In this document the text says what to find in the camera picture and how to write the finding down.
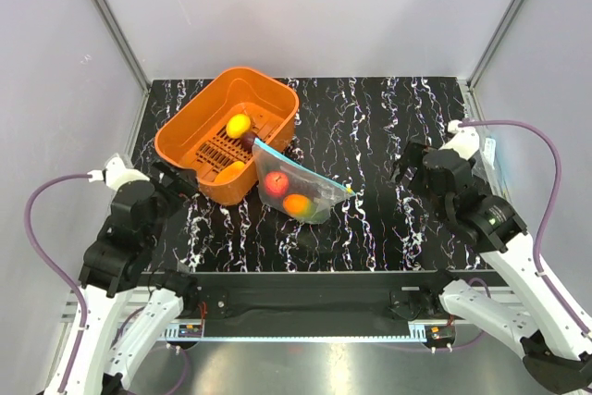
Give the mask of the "orange plastic basket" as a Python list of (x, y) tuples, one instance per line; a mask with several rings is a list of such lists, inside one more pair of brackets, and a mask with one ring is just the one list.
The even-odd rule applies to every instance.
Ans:
[[(192, 169), (199, 191), (221, 205), (239, 204), (257, 182), (252, 153), (226, 134), (228, 121), (246, 114), (252, 131), (282, 152), (292, 141), (300, 100), (295, 91), (252, 68), (230, 68), (193, 96), (154, 138), (158, 155), (169, 164)], [(235, 161), (246, 167), (234, 180), (214, 183)]]

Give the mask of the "red strawberry toy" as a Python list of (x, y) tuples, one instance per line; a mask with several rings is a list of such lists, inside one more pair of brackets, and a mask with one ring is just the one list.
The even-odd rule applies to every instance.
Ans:
[(273, 198), (285, 196), (290, 188), (290, 180), (282, 171), (271, 171), (265, 175), (264, 191)]

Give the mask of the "clear zip top bag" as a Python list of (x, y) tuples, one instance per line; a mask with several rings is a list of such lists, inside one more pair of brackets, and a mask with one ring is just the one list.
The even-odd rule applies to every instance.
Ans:
[[(315, 213), (311, 217), (294, 218), (289, 216), (301, 223), (311, 225), (325, 223), (330, 218), (331, 210), (335, 205), (354, 196), (354, 191), (351, 188), (297, 164), (260, 139), (254, 142), (252, 153), (258, 178), (259, 196), (263, 204), (289, 216), (282, 207), (282, 201), (287, 195), (299, 193), (314, 202)], [(271, 171), (282, 171), (287, 174), (290, 188), (285, 196), (273, 198), (265, 193), (264, 178)]]

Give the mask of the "green orange mango toy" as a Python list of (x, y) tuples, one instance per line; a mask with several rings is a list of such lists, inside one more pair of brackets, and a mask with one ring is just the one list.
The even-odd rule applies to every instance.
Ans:
[(315, 203), (308, 197), (293, 193), (282, 201), (283, 210), (294, 218), (309, 218), (315, 213)]

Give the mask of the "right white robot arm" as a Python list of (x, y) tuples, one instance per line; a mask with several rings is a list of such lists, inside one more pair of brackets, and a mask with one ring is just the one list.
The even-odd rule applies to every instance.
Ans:
[(447, 270), (420, 287), (420, 306), (431, 317), (458, 316), (497, 339), (522, 361), (527, 373), (554, 394), (591, 390), (591, 338), (559, 302), (567, 291), (551, 290), (551, 272), (538, 270), (534, 239), (508, 201), (475, 184), (474, 160), (450, 147), (408, 142), (391, 179), (413, 171), (410, 190), (427, 199), (450, 233), (483, 258), (521, 302), (520, 313), (474, 289)]

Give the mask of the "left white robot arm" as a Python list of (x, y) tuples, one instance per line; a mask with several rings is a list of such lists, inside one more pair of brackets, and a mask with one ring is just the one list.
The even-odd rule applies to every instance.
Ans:
[(154, 292), (129, 327), (120, 319), (167, 220), (198, 191), (187, 169), (159, 161), (147, 176), (115, 155), (86, 174), (115, 195), (96, 240), (70, 280), (78, 301), (65, 349), (46, 394), (122, 394), (166, 327), (202, 309), (196, 278), (175, 270), (154, 277)]

